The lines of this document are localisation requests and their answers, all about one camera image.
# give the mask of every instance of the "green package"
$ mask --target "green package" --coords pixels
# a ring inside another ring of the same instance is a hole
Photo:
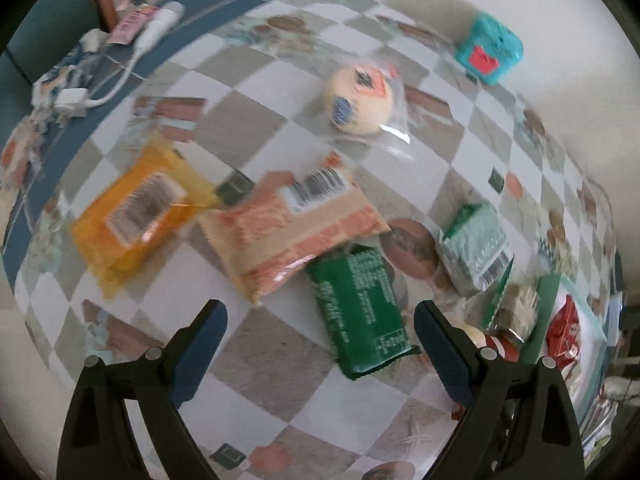
[[[487,290],[513,258],[497,212],[488,202],[463,206],[440,235],[436,250],[451,281],[467,298]]]
[[[348,252],[333,251],[306,270],[345,376],[356,380],[402,356],[420,353],[409,344],[377,250],[355,246]]]

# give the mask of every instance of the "food package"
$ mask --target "food package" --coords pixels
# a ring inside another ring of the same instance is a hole
[[[523,345],[538,320],[538,293],[532,283],[510,283],[506,290],[489,330],[504,334],[519,348]]]
[[[347,57],[327,74],[322,105],[341,138],[412,159],[404,85],[389,60]]]
[[[303,180],[204,212],[199,223],[254,304],[336,245],[389,230],[336,153]]]
[[[71,227],[78,251],[112,298],[151,250],[197,212],[219,205],[213,186],[161,136]]]
[[[580,320],[574,298],[569,294],[546,330],[546,345],[560,371],[580,360]]]
[[[466,297],[487,290],[513,258],[507,235],[488,202],[463,206],[440,235],[437,249],[451,281]]]
[[[307,272],[346,377],[356,380],[420,353],[409,343],[384,258],[376,249],[336,249],[309,264]]]

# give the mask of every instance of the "white round object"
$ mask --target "white round object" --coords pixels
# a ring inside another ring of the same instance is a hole
[[[327,83],[324,107],[332,123],[347,134],[367,136],[386,124],[394,98],[383,73],[375,67],[338,70]]]
[[[471,326],[467,323],[457,320],[456,317],[452,314],[445,314],[444,317],[447,318],[447,321],[449,321],[452,327],[464,330],[465,333],[469,336],[469,339],[471,339],[474,345],[476,345],[476,348],[482,348],[486,346],[486,337],[481,330],[478,330],[475,326]]]

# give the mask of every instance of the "teal box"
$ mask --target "teal box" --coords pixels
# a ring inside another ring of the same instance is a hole
[[[478,16],[469,37],[456,52],[456,60],[488,85],[496,84],[523,56],[520,38],[484,12]]]

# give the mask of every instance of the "barcode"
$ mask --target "barcode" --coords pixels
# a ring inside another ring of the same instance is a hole
[[[293,212],[299,213],[348,189],[347,181],[338,171],[333,168],[320,168],[309,173],[302,181],[287,186],[285,200]]]
[[[487,290],[489,285],[491,285],[495,280],[502,276],[502,273],[509,265],[511,261],[511,255],[507,254],[504,250],[500,251],[498,257],[495,261],[489,266],[489,268],[482,273],[480,277],[479,284],[481,290]]]
[[[107,220],[107,226],[124,246],[140,238],[149,226],[186,195],[164,173],[155,173],[141,184]]]

